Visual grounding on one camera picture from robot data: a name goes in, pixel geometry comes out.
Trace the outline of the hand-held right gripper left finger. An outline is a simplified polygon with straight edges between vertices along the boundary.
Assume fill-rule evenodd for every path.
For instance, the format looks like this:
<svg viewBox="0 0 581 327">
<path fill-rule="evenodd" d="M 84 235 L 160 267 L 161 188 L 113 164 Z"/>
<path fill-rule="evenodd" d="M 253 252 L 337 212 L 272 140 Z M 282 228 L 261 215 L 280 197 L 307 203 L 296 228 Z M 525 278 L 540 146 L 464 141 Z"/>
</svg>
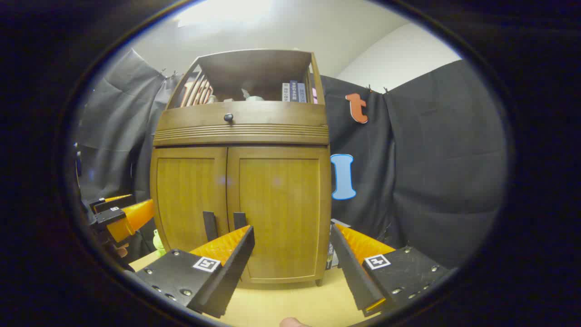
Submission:
<svg viewBox="0 0 581 327">
<path fill-rule="evenodd" d="M 255 230 L 246 225 L 195 250 L 169 250 L 134 275 L 168 302 L 220 318 L 254 247 Z"/>
</svg>

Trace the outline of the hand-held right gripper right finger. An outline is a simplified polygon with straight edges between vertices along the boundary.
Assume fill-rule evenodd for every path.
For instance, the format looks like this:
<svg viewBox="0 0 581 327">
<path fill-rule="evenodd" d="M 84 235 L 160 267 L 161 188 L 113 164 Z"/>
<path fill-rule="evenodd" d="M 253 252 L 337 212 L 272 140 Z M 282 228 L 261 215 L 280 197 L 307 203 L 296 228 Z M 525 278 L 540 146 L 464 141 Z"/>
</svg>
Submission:
<svg viewBox="0 0 581 327">
<path fill-rule="evenodd" d="M 355 306 L 364 316 L 387 314 L 435 288 L 450 269 L 416 248 L 392 248 L 334 222 L 330 241 Z"/>
</svg>

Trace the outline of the wooden cabinet door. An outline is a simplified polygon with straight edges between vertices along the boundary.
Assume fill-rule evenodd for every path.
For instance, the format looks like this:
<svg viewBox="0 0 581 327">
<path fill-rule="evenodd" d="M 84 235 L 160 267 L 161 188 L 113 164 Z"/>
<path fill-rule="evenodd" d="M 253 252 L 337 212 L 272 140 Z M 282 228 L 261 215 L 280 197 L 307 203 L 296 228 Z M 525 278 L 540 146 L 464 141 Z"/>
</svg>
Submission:
<svg viewBox="0 0 581 327">
<path fill-rule="evenodd" d="M 208 241 L 204 213 L 218 236 L 230 231 L 226 204 L 225 147 L 157 147 L 150 186 L 154 222 L 166 250 L 190 251 Z"/>
<path fill-rule="evenodd" d="M 230 147 L 228 222 L 245 213 L 255 246 L 243 283 L 322 281 L 330 234 L 330 153 L 326 147 Z"/>
</svg>

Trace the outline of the wooden double-door shoe cabinet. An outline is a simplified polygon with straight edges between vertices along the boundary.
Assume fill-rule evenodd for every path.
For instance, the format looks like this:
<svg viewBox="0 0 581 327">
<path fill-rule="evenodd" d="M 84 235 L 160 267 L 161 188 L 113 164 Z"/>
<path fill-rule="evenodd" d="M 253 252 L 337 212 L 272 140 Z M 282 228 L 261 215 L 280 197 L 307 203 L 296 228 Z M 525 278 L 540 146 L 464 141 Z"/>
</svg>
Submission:
<svg viewBox="0 0 581 327">
<path fill-rule="evenodd" d="M 322 81 L 313 52 L 258 49 L 207 54 L 194 60 L 174 89 L 165 110 L 218 102 L 246 102 L 241 89 L 246 89 L 251 95 L 263 97 L 264 101 L 282 102 L 282 83 L 289 83 L 291 80 L 305 83 L 307 104 L 325 106 Z M 330 153 L 330 142 L 328 145 L 195 144 L 168 147 L 225 147 L 228 150 L 230 147 L 245 146 L 326 147 Z M 152 151 L 154 148 L 156 147 L 152 141 Z"/>
</svg>

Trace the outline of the wooden cabinet drawer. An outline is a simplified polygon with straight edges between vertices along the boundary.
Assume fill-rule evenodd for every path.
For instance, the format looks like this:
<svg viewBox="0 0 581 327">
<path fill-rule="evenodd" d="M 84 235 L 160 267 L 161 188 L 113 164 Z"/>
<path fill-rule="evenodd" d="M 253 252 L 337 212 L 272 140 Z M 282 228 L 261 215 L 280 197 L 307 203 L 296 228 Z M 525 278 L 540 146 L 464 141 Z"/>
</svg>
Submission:
<svg viewBox="0 0 581 327">
<path fill-rule="evenodd" d="M 228 124 L 224 115 L 234 115 Z M 324 105 L 299 102 L 218 102 L 165 110 L 154 147 L 195 144 L 328 145 Z"/>
</svg>

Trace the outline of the white and blue book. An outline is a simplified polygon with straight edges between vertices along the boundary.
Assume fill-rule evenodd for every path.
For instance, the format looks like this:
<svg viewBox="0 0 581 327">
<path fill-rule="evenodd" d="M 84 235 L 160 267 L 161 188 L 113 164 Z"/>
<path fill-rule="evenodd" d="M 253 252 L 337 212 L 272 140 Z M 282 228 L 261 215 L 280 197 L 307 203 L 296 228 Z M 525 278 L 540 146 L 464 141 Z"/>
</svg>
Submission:
<svg viewBox="0 0 581 327">
<path fill-rule="evenodd" d="M 340 226 L 344 226 L 345 228 L 350 228 L 351 227 L 351 225 L 349 225 L 347 223 L 344 223 L 344 222 L 339 221 L 338 219 L 332 218 L 330 220 L 330 226 L 333 226 L 333 225 L 340 225 Z M 332 245 L 332 242 L 331 242 L 331 234 L 330 234 L 330 236 L 329 236 L 328 252 L 327 252 L 327 256 L 326 256 L 325 269 L 326 270 L 330 270 L 333 267 L 338 267 L 338 265 L 339 265 L 339 260 L 338 260 L 338 257 L 336 255 L 334 246 Z"/>
</svg>

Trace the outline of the green toy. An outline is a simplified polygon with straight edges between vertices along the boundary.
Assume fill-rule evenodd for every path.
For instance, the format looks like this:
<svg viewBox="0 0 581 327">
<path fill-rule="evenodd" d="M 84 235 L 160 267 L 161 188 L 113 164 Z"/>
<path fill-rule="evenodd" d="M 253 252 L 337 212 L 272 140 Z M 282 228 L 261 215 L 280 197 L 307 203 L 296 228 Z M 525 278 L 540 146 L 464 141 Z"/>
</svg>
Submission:
<svg viewBox="0 0 581 327">
<path fill-rule="evenodd" d="M 153 231 L 152 244 L 154 245 L 154 248 L 156 249 L 156 254 L 158 255 L 158 257 L 162 257 L 167 253 L 167 251 L 162 243 L 161 237 L 158 234 L 157 228 Z"/>
</svg>

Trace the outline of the black backdrop cloth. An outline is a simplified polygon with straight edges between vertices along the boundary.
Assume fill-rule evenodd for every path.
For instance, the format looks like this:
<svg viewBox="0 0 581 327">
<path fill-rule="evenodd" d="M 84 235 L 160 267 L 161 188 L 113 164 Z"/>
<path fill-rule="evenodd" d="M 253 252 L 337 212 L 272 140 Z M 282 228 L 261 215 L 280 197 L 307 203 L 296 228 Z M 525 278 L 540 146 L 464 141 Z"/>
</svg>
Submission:
<svg viewBox="0 0 581 327">
<path fill-rule="evenodd" d="M 94 78 L 73 141 L 86 199 L 149 198 L 153 133 L 181 75 L 129 50 Z M 353 157 L 355 196 L 331 216 L 385 244 L 461 265 L 502 205 L 508 160 L 500 105 L 464 60 L 391 91 L 322 76 L 330 152 Z"/>
</svg>

